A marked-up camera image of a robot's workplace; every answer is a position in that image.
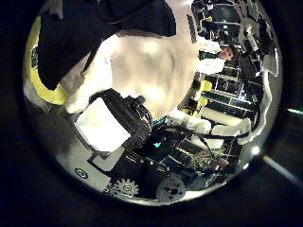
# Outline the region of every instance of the person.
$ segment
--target person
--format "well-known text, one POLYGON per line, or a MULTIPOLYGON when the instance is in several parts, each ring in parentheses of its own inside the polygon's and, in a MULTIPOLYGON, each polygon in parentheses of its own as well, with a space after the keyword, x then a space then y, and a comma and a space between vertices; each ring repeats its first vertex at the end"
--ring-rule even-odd
POLYGON ((225 62, 238 56, 237 48, 234 45, 220 48, 218 43, 201 38, 199 46, 200 61, 197 65, 197 71, 207 75, 222 72, 225 62))

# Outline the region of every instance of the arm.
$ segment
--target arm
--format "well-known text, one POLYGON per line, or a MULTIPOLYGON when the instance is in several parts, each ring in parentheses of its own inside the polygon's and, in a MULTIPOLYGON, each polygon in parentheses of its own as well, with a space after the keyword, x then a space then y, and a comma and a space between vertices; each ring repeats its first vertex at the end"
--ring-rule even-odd
POLYGON ((220 45, 217 42, 207 40, 204 37, 198 37, 197 43, 199 45, 199 48, 206 52, 215 54, 221 51, 220 45))
POLYGON ((205 59, 198 62, 197 71, 207 75, 222 72, 225 60, 222 59, 205 59))

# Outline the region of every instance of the yellow object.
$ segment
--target yellow object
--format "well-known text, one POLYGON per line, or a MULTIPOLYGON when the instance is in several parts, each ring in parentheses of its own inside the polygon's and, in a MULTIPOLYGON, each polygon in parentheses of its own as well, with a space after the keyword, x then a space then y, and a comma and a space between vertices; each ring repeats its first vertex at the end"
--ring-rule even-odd
MULTIPOLYGON (((202 80, 201 81, 201 86, 200 86, 200 90, 199 92, 209 92, 212 88, 212 83, 207 81, 207 80, 202 80)), ((198 105, 196 108, 196 111, 193 113, 193 116, 195 117, 201 117, 201 107, 206 106, 208 103, 207 98, 201 96, 199 101, 198 101, 198 105)))
POLYGON ((41 26, 41 18, 37 17, 36 21, 34 22, 28 39, 27 39, 27 47, 25 53, 25 69, 29 81, 34 86, 38 96, 52 104, 62 105, 68 98, 67 92, 63 89, 63 87, 58 84, 57 88, 54 91, 48 90, 41 82, 39 74, 38 74, 38 67, 32 68, 31 67, 31 52, 35 45, 38 44, 39 41, 39 33, 40 33, 40 26, 41 26))
POLYGON ((191 109, 189 109, 189 108, 183 108, 182 112, 184 112, 185 114, 188 114, 188 115, 192 115, 193 114, 193 111, 191 109))
POLYGON ((212 88, 212 83, 207 80, 201 81, 200 92, 209 92, 212 88))
MULTIPOLYGON (((200 86, 200 89, 199 89, 198 93, 209 92, 211 90, 211 88, 212 88, 212 83, 211 82, 209 82, 207 80, 201 80, 200 83, 201 83, 201 86, 200 86)), ((188 115, 193 115, 195 117, 200 118, 201 117, 201 113, 200 113, 201 107, 206 106, 207 103, 208 103, 208 99, 201 96, 199 101, 198 101, 198 104, 196 106, 196 110, 191 110, 190 108, 185 107, 185 108, 182 109, 182 112, 184 112, 188 115)))

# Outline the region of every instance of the black hair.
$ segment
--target black hair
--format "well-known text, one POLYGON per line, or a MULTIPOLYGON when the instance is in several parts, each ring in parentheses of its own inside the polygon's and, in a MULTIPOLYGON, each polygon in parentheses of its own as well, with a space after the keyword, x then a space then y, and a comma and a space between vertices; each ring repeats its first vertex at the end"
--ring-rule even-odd
POLYGON ((232 44, 229 45, 228 47, 231 48, 231 50, 233 51, 234 57, 232 59, 235 60, 239 55, 237 48, 232 44))

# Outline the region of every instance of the gear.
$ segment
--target gear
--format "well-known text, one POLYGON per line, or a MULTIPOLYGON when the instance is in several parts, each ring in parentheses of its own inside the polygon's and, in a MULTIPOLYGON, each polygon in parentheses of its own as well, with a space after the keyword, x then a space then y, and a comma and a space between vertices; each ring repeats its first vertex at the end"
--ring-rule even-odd
POLYGON ((130 179, 125 180, 124 178, 116 181, 114 189, 128 196, 134 196, 139 193, 139 186, 135 181, 131 181, 130 179))

